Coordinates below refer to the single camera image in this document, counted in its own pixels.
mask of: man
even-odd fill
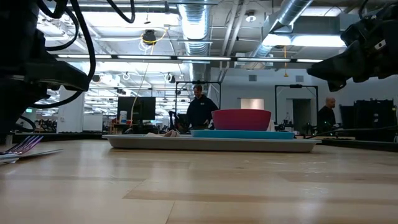
[[[336,124],[335,107],[336,100],[332,97],[326,98],[326,105],[318,112],[318,133],[331,131]]]
[[[207,129],[212,119],[211,112],[218,110],[213,101],[202,95],[202,86],[195,85],[195,99],[189,104],[187,116],[192,129]]]

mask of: tray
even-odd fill
[[[293,139],[294,133],[277,131],[191,130],[194,138]]]
[[[312,139],[215,139],[177,137],[145,137],[141,134],[104,135],[115,148],[166,149],[240,152],[311,152],[319,140]]]

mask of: blue tray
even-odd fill
[[[277,131],[191,130],[194,138],[293,139],[294,133]]]

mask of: bald man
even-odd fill
[[[326,98],[326,105],[318,111],[318,132],[330,131],[336,124],[333,108],[336,100],[332,97]]]

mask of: ceiling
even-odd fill
[[[106,1],[79,1],[79,3],[106,3]],[[136,4],[147,4],[148,1],[136,1]],[[382,4],[382,1],[373,1],[372,6]],[[248,22],[243,20],[238,32],[239,40],[233,46],[233,54],[248,53],[253,51],[262,41],[261,30],[266,15],[279,10],[281,1],[275,1],[275,7],[271,7],[271,1],[250,1],[247,10],[253,10],[256,17],[255,21]],[[352,1],[314,1],[312,6],[307,8],[302,16],[326,16],[335,17],[351,6],[355,6]],[[230,10],[233,6],[231,0],[220,1],[219,4],[211,7],[211,35],[208,37],[210,44],[210,54],[220,55],[226,34],[226,23],[230,18]],[[182,29],[180,26],[179,15],[162,13],[136,13],[136,20],[133,24],[128,24],[116,13],[109,9],[109,12],[83,12],[86,23],[89,26],[91,38],[94,40],[97,54],[153,54],[153,55],[184,55],[185,45],[183,41]],[[46,46],[56,46],[64,44],[71,39],[75,33],[75,27],[68,16],[63,16],[60,20],[54,20],[40,13],[37,28],[46,36]],[[153,49],[142,44],[141,34],[145,30],[155,30],[155,35],[159,40]],[[273,48],[271,54],[274,57],[295,57],[295,58],[315,58],[324,59],[334,56],[342,51],[341,47],[302,47],[289,45],[285,49]],[[52,54],[87,54],[84,38],[82,35],[69,48],[52,52]],[[90,65],[88,62],[71,63],[76,68],[88,72]],[[173,97],[175,84],[167,81],[169,75],[173,75],[178,81],[190,81],[189,64],[187,63],[128,63],[128,62],[97,62],[96,75],[101,77],[99,82],[91,82],[90,90],[85,93],[85,113],[104,113],[115,114],[117,108],[116,87],[124,90],[127,96],[156,96],[157,113],[166,115],[168,110],[173,110]],[[257,73],[267,73],[267,82],[274,76],[283,75],[284,72],[265,70]],[[230,68],[226,82],[239,83],[239,80],[247,79],[240,77],[237,68]],[[42,100],[41,103],[53,103],[59,100],[59,92],[49,91],[51,97]],[[179,112],[186,112],[191,91],[182,91],[179,97],[177,108]],[[57,109],[39,110],[39,113],[54,114]]]

